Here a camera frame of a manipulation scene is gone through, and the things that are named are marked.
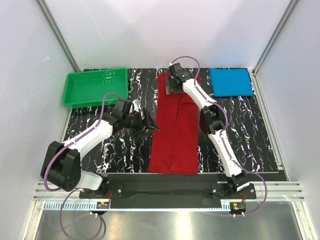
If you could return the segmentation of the red t shirt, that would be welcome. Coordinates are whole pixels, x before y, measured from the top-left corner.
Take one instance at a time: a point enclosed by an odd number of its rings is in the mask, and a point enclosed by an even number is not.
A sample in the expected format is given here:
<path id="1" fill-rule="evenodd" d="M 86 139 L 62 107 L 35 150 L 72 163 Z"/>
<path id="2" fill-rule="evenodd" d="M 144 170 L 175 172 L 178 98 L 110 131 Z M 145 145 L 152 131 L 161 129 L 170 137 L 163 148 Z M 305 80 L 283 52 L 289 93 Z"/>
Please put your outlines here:
<path id="1" fill-rule="evenodd" d="M 166 93 L 166 77 L 158 79 L 155 122 L 148 171 L 155 174 L 197 175 L 198 107 L 186 93 Z"/>

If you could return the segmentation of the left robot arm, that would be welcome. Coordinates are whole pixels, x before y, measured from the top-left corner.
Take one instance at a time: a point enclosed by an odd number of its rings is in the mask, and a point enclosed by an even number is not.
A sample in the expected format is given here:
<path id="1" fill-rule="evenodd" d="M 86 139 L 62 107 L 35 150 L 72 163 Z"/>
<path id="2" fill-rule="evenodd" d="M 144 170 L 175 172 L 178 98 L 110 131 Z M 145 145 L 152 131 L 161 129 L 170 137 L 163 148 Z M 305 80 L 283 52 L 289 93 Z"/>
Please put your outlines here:
<path id="1" fill-rule="evenodd" d="M 89 128 L 64 141 L 49 144 L 40 176 L 47 191 L 88 190 L 95 197 L 108 193 L 108 180 L 102 175 L 83 170 L 81 162 L 95 146 L 122 129 L 141 135 L 160 128 L 138 100 L 119 98 L 114 106 L 102 110 L 100 117 Z"/>

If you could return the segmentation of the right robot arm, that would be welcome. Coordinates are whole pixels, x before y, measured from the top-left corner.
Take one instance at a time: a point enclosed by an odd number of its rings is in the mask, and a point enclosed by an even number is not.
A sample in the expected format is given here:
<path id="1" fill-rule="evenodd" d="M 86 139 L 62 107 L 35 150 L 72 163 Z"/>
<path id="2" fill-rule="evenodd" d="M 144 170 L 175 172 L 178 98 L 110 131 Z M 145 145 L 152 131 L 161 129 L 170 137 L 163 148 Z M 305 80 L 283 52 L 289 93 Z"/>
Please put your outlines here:
<path id="1" fill-rule="evenodd" d="M 182 68 L 180 63 L 171 63 L 168 69 L 171 76 L 165 79 L 166 93 L 168 95 L 185 93 L 197 105 L 200 111 L 199 127 L 215 146 L 223 164 L 224 174 L 227 177 L 225 191 L 230 197 L 239 198 L 250 185 L 250 181 L 229 142 L 226 111 L 202 89 L 197 77 Z"/>

